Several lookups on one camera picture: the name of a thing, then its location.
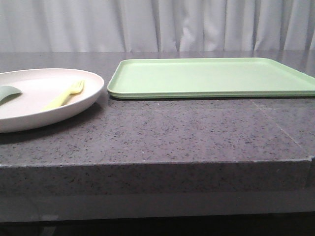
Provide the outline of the cream round plate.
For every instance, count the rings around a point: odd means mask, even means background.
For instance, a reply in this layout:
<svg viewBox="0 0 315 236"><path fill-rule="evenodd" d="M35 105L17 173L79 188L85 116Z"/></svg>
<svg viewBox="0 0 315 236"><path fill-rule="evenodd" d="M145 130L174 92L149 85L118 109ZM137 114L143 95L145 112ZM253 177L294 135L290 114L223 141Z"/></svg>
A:
<svg viewBox="0 0 315 236"><path fill-rule="evenodd" d="M70 96L61 107L43 111L54 98L80 80L84 80L81 93ZM47 68L1 73L0 84L22 92L0 103L0 131L9 133L44 127L81 113L99 98L104 80L89 71Z"/></svg>

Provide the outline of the light green serving tray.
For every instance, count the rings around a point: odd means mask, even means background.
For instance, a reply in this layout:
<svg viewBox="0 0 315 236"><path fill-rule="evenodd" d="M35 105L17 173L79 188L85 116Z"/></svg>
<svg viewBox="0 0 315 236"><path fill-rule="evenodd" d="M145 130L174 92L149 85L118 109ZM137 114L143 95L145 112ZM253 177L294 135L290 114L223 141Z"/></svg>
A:
<svg viewBox="0 0 315 236"><path fill-rule="evenodd" d="M119 99L312 97L315 80L272 59L127 59L108 86Z"/></svg>

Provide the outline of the green plastic spoon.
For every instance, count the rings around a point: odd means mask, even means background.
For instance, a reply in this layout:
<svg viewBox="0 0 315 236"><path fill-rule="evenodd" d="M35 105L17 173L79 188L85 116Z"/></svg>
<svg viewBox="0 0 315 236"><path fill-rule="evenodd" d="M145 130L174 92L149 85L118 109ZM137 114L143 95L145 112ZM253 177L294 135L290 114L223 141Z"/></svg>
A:
<svg viewBox="0 0 315 236"><path fill-rule="evenodd" d="M13 86L0 87L0 104L3 105L22 94L22 91Z"/></svg>

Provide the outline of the white curtain backdrop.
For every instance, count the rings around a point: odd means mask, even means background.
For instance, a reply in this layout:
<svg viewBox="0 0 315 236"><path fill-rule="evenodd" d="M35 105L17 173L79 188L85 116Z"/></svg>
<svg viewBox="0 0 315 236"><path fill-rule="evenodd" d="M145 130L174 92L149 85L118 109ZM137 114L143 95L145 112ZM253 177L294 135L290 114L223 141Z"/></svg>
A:
<svg viewBox="0 0 315 236"><path fill-rule="evenodd" d="M312 50L312 0L3 0L0 50Z"/></svg>

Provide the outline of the yellow plastic fork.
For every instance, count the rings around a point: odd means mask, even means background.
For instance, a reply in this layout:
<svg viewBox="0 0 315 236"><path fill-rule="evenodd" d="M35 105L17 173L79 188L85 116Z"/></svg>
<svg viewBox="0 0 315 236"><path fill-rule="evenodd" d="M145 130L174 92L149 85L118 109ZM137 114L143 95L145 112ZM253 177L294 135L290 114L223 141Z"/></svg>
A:
<svg viewBox="0 0 315 236"><path fill-rule="evenodd" d="M62 106L69 96L79 94L83 90L84 83L84 80L74 82L70 87L54 98L48 105L46 105L41 111L47 111Z"/></svg>

